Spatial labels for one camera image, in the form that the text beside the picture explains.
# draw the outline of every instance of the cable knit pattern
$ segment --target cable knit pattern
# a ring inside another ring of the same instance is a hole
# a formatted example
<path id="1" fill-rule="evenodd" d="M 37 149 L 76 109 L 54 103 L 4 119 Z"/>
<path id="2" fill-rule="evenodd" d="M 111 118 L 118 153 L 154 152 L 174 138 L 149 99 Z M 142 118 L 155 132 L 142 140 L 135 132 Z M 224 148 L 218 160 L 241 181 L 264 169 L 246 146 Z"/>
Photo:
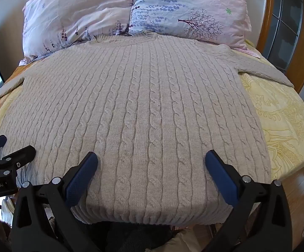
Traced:
<path id="1" fill-rule="evenodd" d="M 73 214 L 83 222 L 224 222 L 231 207 L 204 166 L 214 149 L 241 175 L 270 182 L 261 125 L 238 72 L 288 86 L 269 65 L 225 45 L 157 35 L 101 35 L 30 66 L 0 127 L 0 158 L 37 150 L 17 182 L 49 182 L 88 151 L 99 167 Z"/>

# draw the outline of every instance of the floral pillow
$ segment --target floral pillow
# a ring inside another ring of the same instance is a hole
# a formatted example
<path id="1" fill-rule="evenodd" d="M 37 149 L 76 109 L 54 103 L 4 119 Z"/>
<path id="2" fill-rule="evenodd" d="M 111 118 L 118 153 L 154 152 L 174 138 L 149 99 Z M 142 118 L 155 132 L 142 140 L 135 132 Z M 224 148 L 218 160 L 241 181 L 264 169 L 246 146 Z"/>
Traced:
<path id="1" fill-rule="evenodd" d="M 29 0 L 23 8 L 26 62 L 78 40 L 124 32 L 132 4 L 133 0 Z"/>
<path id="2" fill-rule="evenodd" d="M 246 50 L 245 0 L 134 0 L 129 33 L 144 30 Z"/>

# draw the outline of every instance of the wooden floor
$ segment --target wooden floor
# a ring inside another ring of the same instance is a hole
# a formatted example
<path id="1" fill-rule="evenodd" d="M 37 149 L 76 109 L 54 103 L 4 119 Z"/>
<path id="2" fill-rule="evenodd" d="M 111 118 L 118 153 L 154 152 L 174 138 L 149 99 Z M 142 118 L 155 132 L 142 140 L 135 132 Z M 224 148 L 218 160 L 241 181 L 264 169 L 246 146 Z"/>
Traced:
<path id="1" fill-rule="evenodd" d="M 302 240 L 304 230 L 304 168 L 283 180 L 292 220 L 293 248 Z"/>

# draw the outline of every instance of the silver bolt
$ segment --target silver bolt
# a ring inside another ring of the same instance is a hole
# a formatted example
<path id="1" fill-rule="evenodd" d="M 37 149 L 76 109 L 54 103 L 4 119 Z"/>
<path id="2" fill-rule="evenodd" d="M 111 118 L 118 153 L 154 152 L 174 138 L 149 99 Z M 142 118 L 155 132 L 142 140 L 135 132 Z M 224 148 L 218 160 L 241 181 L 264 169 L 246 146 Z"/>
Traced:
<path id="1" fill-rule="evenodd" d="M 61 178 L 60 177 L 55 177 L 53 180 L 52 180 L 52 183 L 57 185 L 58 183 L 61 182 Z"/>
<path id="2" fill-rule="evenodd" d="M 281 181 L 279 181 L 279 180 L 274 180 L 274 184 L 276 185 L 276 186 L 281 186 L 282 185 L 282 183 L 281 183 Z"/>
<path id="3" fill-rule="evenodd" d="M 22 184 L 22 187 L 23 187 L 23 188 L 26 188 L 26 187 L 28 187 L 28 186 L 29 186 L 29 182 L 28 182 L 28 181 L 23 182 L 23 184 Z"/>
<path id="4" fill-rule="evenodd" d="M 250 176 L 245 175 L 242 177 L 242 180 L 244 183 L 250 183 L 252 179 Z"/>

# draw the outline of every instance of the yellow bed sheet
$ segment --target yellow bed sheet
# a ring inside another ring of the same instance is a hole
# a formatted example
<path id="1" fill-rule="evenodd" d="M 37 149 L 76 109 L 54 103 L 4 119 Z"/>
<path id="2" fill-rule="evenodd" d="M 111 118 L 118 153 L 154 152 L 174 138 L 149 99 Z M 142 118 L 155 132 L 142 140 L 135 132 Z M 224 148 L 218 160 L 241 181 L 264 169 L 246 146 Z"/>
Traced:
<path id="1" fill-rule="evenodd" d="M 260 55 L 256 49 L 249 48 Z M 262 56 L 260 59 L 249 57 L 270 64 Z M 283 179 L 304 166 L 304 102 L 291 87 L 247 73 L 239 76 L 262 124 L 271 160 L 271 178 Z M 19 86 L 0 99 L 0 125 L 21 91 Z"/>

